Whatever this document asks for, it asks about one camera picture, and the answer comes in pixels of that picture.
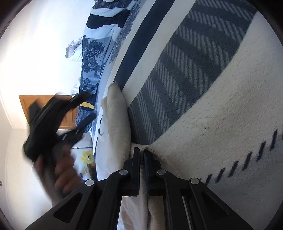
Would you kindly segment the person left hand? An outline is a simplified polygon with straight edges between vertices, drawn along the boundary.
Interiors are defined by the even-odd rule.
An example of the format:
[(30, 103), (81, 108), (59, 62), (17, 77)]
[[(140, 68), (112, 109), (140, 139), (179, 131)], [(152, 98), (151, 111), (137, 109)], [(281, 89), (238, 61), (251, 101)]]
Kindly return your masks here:
[[(55, 175), (57, 180), (54, 185), (54, 190), (57, 190), (64, 195), (68, 195), (74, 191), (82, 183), (82, 179), (77, 175), (77, 171), (74, 168), (74, 158), (71, 156), (71, 146), (65, 145), (62, 148), (62, 155), (60, 160), (57, 162), (55, 167)], [(34, 168), (39, 177), (42, 177), (44, 170), (44, 161), (42, 156), (39, 156), (37, 161), (34, 163)], [(51, 198), (52, 206), (55, 206), (59, 203), (60, 200), (53, 199), (51, 197), (50, 191), (52, 189), (47, 189), (46, 185), (42, 182), (46, 193)]]

